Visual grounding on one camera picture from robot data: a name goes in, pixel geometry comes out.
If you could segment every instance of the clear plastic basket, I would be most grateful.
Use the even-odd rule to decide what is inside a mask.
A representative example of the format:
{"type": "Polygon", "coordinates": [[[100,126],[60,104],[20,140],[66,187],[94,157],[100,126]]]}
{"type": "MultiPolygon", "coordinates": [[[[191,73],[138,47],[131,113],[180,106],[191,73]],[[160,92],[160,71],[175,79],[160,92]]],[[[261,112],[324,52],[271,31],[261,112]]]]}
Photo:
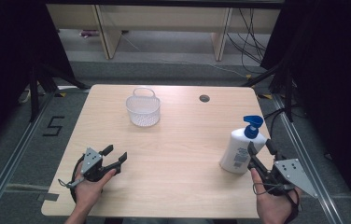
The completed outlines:
{"type": "Polygon", "coordinates": [[[126,100],[126,108],[131,122],[137,126],[148,127],[156,124],[160,119],[161,101],[155,91],[147,87],[134,89],[133,96],[126,100]],[[137,95],[137,92],[151,91],[152,95],[137,95]]]}

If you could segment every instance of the human hand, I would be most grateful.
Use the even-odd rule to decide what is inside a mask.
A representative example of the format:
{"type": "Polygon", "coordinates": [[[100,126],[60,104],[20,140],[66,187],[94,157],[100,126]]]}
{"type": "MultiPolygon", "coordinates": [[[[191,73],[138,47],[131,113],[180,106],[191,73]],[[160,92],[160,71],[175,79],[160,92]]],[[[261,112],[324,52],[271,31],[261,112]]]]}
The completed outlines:
{"type": "MultiPolygon", "coordinates": [[[[80,170],[82,168],[82,162],[79,163],[76,172],[76,179],[82,178],[80,170]]],[[[80,182],[76,188],[75,193],[77,197],[77,203],[71,216],[65,221],[65,223],[83,223],[86,216],[89,214],[91,209],[97,203],[100,198],[104,185],[115,175],[116,169],[110,170],[106,173],[103,178],[97,182],[91,182],[84,180],[80,182]]]]}
{"type": "MultiPolygon", "coordinates": [[[[251,169],[252,181],[257,192],[257,212],[260,220],[265,224],[284,224],[291,215],[292,204],[285,195],[274,196],[266,191],[262,179],[255,168],[251,169]]],[[[288,193],[294,203],[298,203],[302,190],[295,187],[288,193]]]]}

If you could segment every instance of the plastic container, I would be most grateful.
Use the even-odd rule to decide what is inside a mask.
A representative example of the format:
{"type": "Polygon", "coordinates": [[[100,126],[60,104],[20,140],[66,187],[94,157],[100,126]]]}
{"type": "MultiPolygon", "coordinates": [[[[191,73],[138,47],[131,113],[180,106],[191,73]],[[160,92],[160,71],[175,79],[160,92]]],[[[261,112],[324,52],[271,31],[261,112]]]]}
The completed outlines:
{"type": "Polygon", "coordinates": [[[260,116],[245,116],[244,121],[250,124],[231,133],[228,147],[219,162],[219,165],[224,170],[239,175],[244,174],[248,170],[248,164],[251,159],[248,153],[249,143],[253,142],[255,149],[260,151],[267,140],[266,137],[259,133],[263,118],[260,116]]]}
{"type": "Polygon", "coordinates": [[[152,126],[161,117],[161,100],[156,97],[155,91],[147,87],[134,89],[133,96],[128,97],[126,100],[126,108],[130,121],[140,127],[152,126]],[[152,95],[141,94],[143,91],[150,91],[152,95]]]}

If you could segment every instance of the forearm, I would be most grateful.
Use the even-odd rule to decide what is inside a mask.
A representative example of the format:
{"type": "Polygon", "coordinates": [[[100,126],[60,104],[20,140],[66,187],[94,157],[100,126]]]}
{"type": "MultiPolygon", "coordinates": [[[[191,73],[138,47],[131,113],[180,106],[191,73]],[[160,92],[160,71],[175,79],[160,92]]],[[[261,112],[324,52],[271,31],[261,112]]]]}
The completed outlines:
{"type": "Polygon", "coordinates": [[[90,211],[89,207],[76,206],[65,224],[83,224],[90,211]]]}

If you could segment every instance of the white bottle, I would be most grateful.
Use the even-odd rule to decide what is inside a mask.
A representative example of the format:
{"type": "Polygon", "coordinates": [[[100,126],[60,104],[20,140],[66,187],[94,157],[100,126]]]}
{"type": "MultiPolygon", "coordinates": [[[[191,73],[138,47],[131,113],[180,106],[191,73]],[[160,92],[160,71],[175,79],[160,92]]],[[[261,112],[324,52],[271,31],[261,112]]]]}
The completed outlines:
{"type": "Polygon", "coordinates": [[[260,116],[245,116],[244,121],[250,124],[242,129],[234,130],[231,133],[231,139],[228,148],[225,151],[219,165],[231,173],[242,175],[247,172],[247,166],[250,162],[248,145],[254,143],[254,147],[259,152],[266,143],[267,138],[260,132],[259,128],[263,123],[260,116]]]}

